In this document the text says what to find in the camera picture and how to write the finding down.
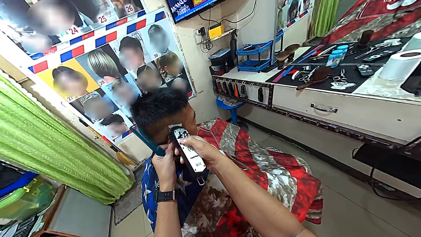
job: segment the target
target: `red camouflage cape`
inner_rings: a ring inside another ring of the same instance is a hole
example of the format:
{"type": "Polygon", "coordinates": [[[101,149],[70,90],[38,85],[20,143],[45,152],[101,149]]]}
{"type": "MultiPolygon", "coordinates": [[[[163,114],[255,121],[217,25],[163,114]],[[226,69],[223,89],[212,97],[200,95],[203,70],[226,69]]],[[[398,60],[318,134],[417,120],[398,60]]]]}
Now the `red camouflage cape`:
{"type": "MultiPolygon", "coordinates": [[[[200,125],[205,138],[281,201],[300,222],[321,223],[322,184],[306,162],[256,144],[239,127],[215,118],[200,125]]],[[[212,172],[182,226],[183,236],[258,236],[212,172]]]]}

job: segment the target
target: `power outlet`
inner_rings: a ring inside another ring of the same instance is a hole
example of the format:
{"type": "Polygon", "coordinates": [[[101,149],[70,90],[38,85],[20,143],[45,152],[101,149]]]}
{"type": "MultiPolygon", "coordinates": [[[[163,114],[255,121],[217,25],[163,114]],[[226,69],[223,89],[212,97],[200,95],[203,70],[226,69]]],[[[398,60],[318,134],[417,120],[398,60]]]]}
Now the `power outlet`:
{"type": "Polygon", "coordinates": [[[200,44],[202,42],[202,37],[206,36],[206,29],[201,27],[193,31],[196,44],[200,44]]]}

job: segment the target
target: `blue comb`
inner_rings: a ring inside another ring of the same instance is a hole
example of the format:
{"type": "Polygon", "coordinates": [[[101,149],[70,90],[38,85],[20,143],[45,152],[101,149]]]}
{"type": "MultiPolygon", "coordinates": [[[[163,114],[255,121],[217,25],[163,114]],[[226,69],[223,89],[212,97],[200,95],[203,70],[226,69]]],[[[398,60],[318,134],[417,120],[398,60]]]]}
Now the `blue comb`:
{"type": "Polygon", "coordinates": [[[130,127],[130,130],[136,134],[155,154],[159,156],[165,156],[165,151],[156,144],[146,132],[139,126],[133,125],[130,127]]]}

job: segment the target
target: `black watch strap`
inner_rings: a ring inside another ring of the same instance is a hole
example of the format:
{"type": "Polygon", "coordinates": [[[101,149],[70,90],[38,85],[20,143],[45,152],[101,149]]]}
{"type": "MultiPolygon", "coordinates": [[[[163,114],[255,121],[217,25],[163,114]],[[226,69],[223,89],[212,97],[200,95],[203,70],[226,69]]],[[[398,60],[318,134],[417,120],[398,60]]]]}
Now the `black watch strap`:
{"type": "Polygon", "coordinates": [[[159,191],[159,186],[158,186],[154,193],[154,199],[156,202],[172,201],[172,200],[176,200],[178,197],[179,197],[178,189],[175,189],[173,191],[168,191],[168,192],[161,192],[159,191]]]}

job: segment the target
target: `barber's hand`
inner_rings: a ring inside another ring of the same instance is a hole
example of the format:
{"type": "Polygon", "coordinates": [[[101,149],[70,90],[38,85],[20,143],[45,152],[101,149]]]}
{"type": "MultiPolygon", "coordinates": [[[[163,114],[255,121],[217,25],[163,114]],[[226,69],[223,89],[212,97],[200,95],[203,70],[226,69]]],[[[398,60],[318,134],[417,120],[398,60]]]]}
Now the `barber's hand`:
{"type": "Polygon", "coordinates": [[[213,169],[222,157],[226,157],[216,147],[199,136],[188,136],[182,138],[180,139],[180,143],[193,147],[197,154],[203,159],[208,169],[213,169]]]}
{"type": "Polygon", "coordinates": [[[176,165],[174,163],[174,143],[161,146],[165,150],[165,156],[154,155],[152,164],[159,178],[161,192],[172,191],[176,184],[176,165]]]}

